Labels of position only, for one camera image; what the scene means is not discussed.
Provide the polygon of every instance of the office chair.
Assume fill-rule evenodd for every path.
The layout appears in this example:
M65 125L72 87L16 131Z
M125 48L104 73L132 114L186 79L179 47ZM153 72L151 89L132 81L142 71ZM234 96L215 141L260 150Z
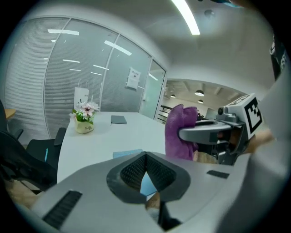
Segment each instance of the office chair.
M27 181L39 190L47 190L57 182L60 148L65 136L65 128L60 128L55 139L31 140L25 150L10 133L0 131L0 175L7 181Z
M2 104L2 101L0 100L0 130L7 132L7 119L6 119L6 114L5 114L5 109ZM23 132L23 129L19 129L16 131L13 135L16 139L19 139Z

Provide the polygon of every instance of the conference table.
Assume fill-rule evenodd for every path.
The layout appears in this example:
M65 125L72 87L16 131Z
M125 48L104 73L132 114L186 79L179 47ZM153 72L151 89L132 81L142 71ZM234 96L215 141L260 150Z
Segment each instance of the conference table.
M124 116L127 124L111 124L111 116ZM94 130L87 134L68 125L60 151L57 182L88 165L113 159L114 152L142 149L165 154L165 125L137 112L97 112Z

